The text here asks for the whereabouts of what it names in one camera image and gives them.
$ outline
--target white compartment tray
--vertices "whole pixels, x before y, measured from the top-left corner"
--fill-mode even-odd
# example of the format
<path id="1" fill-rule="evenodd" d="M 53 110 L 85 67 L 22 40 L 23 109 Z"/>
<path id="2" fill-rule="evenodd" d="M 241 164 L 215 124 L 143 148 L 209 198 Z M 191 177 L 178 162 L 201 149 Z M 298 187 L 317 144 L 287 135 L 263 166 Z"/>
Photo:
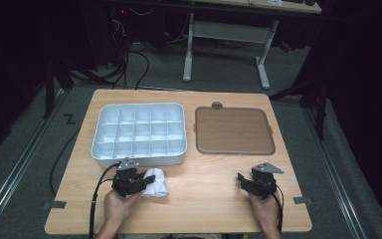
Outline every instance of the white compartment tray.
<path id="1" fill-rule="evenodd" d="M 100 110 L 92 156 L 102 167 L 126 157 L 140 166 L 180 164 L 186 149 L 185 115 L 179 104 L 108 105 Z"/>

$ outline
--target white towel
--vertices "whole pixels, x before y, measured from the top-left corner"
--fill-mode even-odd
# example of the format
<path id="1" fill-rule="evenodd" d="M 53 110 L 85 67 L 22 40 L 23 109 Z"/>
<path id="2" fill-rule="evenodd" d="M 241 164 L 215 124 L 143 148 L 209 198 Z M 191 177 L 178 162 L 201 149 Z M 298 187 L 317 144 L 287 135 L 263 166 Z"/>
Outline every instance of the white towel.
<path id="1" fill-rule="evenodd" d="M 147 185 L 147 187 L 142 191 L 142 196 L 154 196 L 154 197 L 164 197 L 167 196 L 169 190 L 165 184 L 164 173 L 162 169 L 152 168 L 145 172 L 144 178 L 156 175 L 153 183 Z"/>

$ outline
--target brown tray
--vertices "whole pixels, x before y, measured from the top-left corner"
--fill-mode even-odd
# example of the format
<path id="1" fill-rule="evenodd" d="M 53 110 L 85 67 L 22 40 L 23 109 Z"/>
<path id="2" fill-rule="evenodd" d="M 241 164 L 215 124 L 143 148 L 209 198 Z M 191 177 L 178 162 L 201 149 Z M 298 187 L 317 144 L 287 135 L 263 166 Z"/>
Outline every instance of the brown tray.
<path id="1" fill-rule="evenodd" d="M 197 148 L 203 153 L 273 154 L 272 129 L 261 109 L 200 107 Z"/>

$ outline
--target cable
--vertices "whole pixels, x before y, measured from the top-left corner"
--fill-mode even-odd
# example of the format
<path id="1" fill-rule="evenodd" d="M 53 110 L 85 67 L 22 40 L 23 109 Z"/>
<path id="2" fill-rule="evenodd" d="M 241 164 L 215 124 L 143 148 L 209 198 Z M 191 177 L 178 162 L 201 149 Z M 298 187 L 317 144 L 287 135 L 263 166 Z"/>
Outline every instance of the cable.
<path id="1" fill-rule="evenodd" d="M 139 52 L 136 52 L 135 54 L 138 54 L 138 55 L 141 55 L 141 57 L 143 57 L 145 59 L 145 61 L 147 62 L 147 67 L 145 68 L 145 72 L 142 74 L 141 78 L 138 80 L 138 82 L 135 84 L 135 89 L 137 90 L 138 89 L 138 84 L 141 82 L 141 80 L 144 78 L 144 76 L 147 74 L 148 72 L 148 68 L 150 67 L 150 62 L 148 61 L 148 58 L 146 56 L 144 56 L 143 54 L 139 53 Z"/>
<path id="2" fill-rule="evenodd" d="M 139 51 L 129 51 L 131 53 L 137 53 L 137 52 L 143 52 L 145 49 L 147 49 L 147 44 L 146 43 L 143 43 L 143 42 L 135 42 L 135 43 L 132 43 L 131 45 L 138 45 L 138 44 L 141 44 L 143 45 L 144 47 L 142 49 L 140 49 Z"/>
<path id="3" fill-rule="evenodd" d="M 233 46 L 231 44 L 226 44 L 226 43 L 222 43 L 222 41 L 219 41 L 219 45 L 223 46 L 223 47 L 227 47 L 227 48 L 242 49 L 242 48 L 246 48 L 246 47 L 251 47 L 251 46 L 255 45 L 255 43 L 245 42 L 245 43 L 241 43 L 240 46 Z"/>
<path id="4" fill-rule="evenodd" d="M 103 180 L 103 181 L 101 182 L 101 184 L 103 184 L 104 182 L 107 182 L 107 181 L 113 181 L 113 178 Z"/>
<path id="5" fill-rule="evenodd" d="M 128 52 L 126 52 L 126 64 L 128 65 L 129 63 L 129 49 L 128 48 Z M 128 86 L 126 84 L 126 68 L 125 68 L 125 71 L 123 72 L 123 87 L 122 87 L 124 90 L 128 90 Z"/>
<path id="6" fill-rule="evenodd" d="M 114 163 L 111 166 L 109 166 L 101 175 L 100 179 L 98 180 L 97 186 L 95 187 L 95 193 L 93 194 L 92 199 L 92 206 L 90 208 L 90 228 L 89 228 L 89 238 L 94 239 L 95 238 L 95 212 L 96 212 L 96 201 L 97 201 L 97 193 L 98 189 L 100 188 L 100 185 L 103 183 L 104 176 L 114 167 L 118 167 L 119 163 Z"/>
<path id="7" fill-rule="evenodd" d="M 148 11 L 146 13 L 138 13 L 138 12 L 135 12 L 132 8 L 129 8 L 129 10 L 131 10 L 131 12 L 135 13 L 138 16 L 145 16 L 145 15 L 150 14 L 153 11 L 153 10 L 150 10 L 150 11 Z"/>
<path id="8" fill-rule="evenodd" d="M 116 80 L 113 82 L 112 89 L 114 89 L 116 87 L 116 83 L 122 78 L 123 75 L 125 75 L 128 62 L 127 62 L 127 60 L 125 61 L 125 59 L 122 59 L 122 63 L 124 65 L 124 68 L 123 68 L 122 72 L 119 74 L 119 77 L 116 78 Z"/>
<path id="9" fill-rule="evenodd" d="M 185 29 L 187 28 L 187 25 L 188 25 L 187 23 L 188 23 L 189 17 L 190 17 L 190 14 L 188 13 L 187 14 L 187 18 L 185 19 L 184 27 L 182 27 L 182 31 L 179 34 L 179 36 L 175 40 L 172 40 L 170 42 L 166 42 L 165 44 L 180 42 L 180 41 L 183 41 L 184 39 L 188 38 L 188 37 L 184 37 L 183 39 L 179 40 L 179 38 L 182 37 L 182 35 L 184 35 Z"/>
<path id="10" fill-rule="evenodd" d="M 196 52 L 196 53 L 202 53 L 202 54 L 208 54 L 208 53 L 211 53 L 213 52 L 214 50 L 216 50 L 216 48 L 218 47 L 218 41 L 216 40 L 212 40 L 210 39 L 209 42 L 213 42 L 214 41 L 214 47 L 208 51 L 198 51 L 195 47 L 193 47 L 193 51 Z"/>
<path id="11" fill-rule="evenodd" d="M 174 49 L 174 50 L 182 50 L 182 49 L 186 48 L 188 45 L 187 45 L 187 43 L 181 43 L 181 41 L 185 41 L 187 39 L 188 39 L 188 37 L 185 37 L 185 38 L 180 39 L 176 42 L 170 42 L 169 44 L 165 44 L 165 46 L 167 48 Z M 171 45 L 174 45 L 174 44 L 181 44 L 181 45 L 180 45 L 180 47 L 172 47 Z"/>
<path id="12" fill-rule="evenodd" d="M 262 179 L 258 176 L 259 182 L 262 183 L 262 186 L 269 192 L 269 194 L 275 199 L 275 202 L 278 204 L 279 207 L 279 223 L 278 223 L 278 230 L 280 233 L 282 233 L 282 225 L 284 222 L 284 207 L 285 207 L 285 199 L 284 199 L 284 193 L 282 192 L 281 188 L 276 185 L 276 187 L 279 189 L 282 195 L 282 205 L 278 198 L 275 196 L 273 192 L 269 190 L 269 188 L 263 183 Z"/>
<path id="13" fill-rule="evenodd" d="M 131 37 L 132 37 L 131 34 L 126 35 L 124 42 L 128 43 L 130 41 Z M 123 52 L 128 52 L 129 51 L 129 47 L 130 47 L 129 44 L 123 44 L 122 46 L 120 46 L 117 49 L 118 54 L 119 53 L 123 53 Z M 94 80 L 94 81 L 96 81 L 98 83 L 105 84 L 105 85 L 113 85 L 113 82 L 110 82 L 107 79 L 115 77 L 118 74 L 121 74 L 121 72 L 123 71 L 123 68 L 124 68 L 124 64 L 123 64 L 124 59 L 123 59 L 123 56 L 117 56 L 117 57 L 120 57 L 120 60 L 119 60 L 119 64 L 118 64 L 116 70 L 114 70 L 113 72 L 111 72 L 111 73 L 109 73 L 107 75 L 104 75 L 102 77 L 96 75 L 95 73 L 93 73 L 91 71 L 89 71 L 89 69 L 85 69 L 85 68 L 83 68 L 80 65 L 77 65 L 77 64 L 75 64 L 73 62 L 70 62 L 67 59 L 61 59 L 61 60 L 64 61 L 69 66 L 71 66 L 72 68 L 76 69 L 78 72 L 80 72 L 84 76 L 86 76 L 89 80 Z M 71 75 L 73 77 L 77 78 L 77 79 L 85 80 L 84 78 L 77 76 L 73 72 L 71 72 Z"/>
<path id="14" fill-rule="evenodd" d="M 80 127 L 79 127 L 79 129 L 76 130 L 76 132 L 74 132 L 74 134 L 70 137 L 70 139 L 68 139 L 67 143 L 65 143 L 65 145 L 64 145 L 64 147 L 62 148 L 62 150 L 60 151 L 60 153 L 59 153 L 57 159 L 55 160 L 54 165 L 52 166 L 51 173 L 50 173 L 50 175 L 49 175 L 49 185 L 50 185 L 50 187 L 51 187 L 52 195 L 54 195 L 54 197 L 57 196 L 57 193 L 56 193 L 55 188 L 54 188 L 54 184 L 53 184 L 53 182 L 52 182 L 52 181 L 53 181 L 53 177 L 54 177 L 54 171 L 55 171 L 55 168 L 56 168 L 56 166 L 57 166 L 59 160 L 61 159 L 61 156 L 62 156 L 62 154 L 64 153 L 65 149 L 67 149 L 68 144 L 70 144 L 70 142 L 71 142 L 71 141 L 73 140 L 73 138 L 77 135 L 77 133 L 79 133 L 79 131 L 80 131 Z"/>

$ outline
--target finger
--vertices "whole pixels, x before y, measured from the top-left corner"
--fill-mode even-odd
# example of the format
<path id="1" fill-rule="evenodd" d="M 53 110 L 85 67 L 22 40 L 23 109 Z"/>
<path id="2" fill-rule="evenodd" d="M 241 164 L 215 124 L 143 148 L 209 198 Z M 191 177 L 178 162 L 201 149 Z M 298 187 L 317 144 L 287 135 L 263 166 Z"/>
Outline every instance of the finger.
<path id="1" fill-rule="evenodd" d="M 255 196 L 253 193 L 249 192 L 248 193 L 248 197 L 250 198 L 250 200 L 254 199 L 254 198 L 257 198 L 257 196 Z"/>
<path id="2" fill-rule="evenodd" d="M 127 202 L 128 204 L 132 204 L 134 203 L 136 200 L 138 200 L 138 198 L 141 197 L 141 192 L 136 192 L 134 194 L 132 194 L 131 196 L 129 196 L 125 202 Z"/>

